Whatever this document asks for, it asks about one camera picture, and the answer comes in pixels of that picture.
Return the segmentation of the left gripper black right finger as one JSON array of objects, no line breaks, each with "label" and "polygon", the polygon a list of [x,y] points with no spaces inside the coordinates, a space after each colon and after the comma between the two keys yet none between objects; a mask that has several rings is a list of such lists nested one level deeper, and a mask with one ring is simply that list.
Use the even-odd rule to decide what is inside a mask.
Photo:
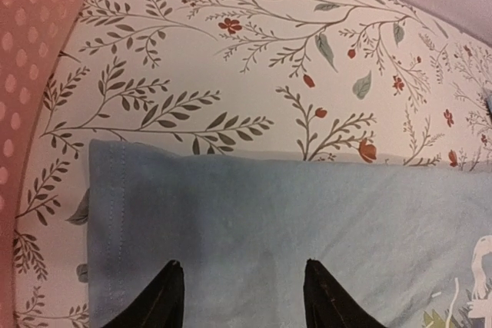
[{"label": "left gripper black right finger", "polygon": [[307,260],[303,294],[307,328],[384,328],[318,260]]}]

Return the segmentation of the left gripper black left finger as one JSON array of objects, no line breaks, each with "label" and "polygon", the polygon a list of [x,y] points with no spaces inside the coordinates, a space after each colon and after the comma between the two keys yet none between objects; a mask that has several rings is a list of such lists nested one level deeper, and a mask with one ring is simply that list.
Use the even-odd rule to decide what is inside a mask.
[{"label": "left gripper black left finger", "polygon": [[177,260],[170,260],[104,328],[182,328],[184,312],[184,270]]}]

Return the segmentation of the light blue printed t-shirt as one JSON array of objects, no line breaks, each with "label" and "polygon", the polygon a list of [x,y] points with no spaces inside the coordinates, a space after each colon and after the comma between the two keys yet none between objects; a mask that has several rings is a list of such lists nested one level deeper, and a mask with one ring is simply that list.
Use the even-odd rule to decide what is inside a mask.
[{"label": "light blue printed t-shirt", "polygon": [[385,327],[491,325],[491,176],[89,146],[90,323],[171,260],[186,327],[303,327],[320,261]]}]

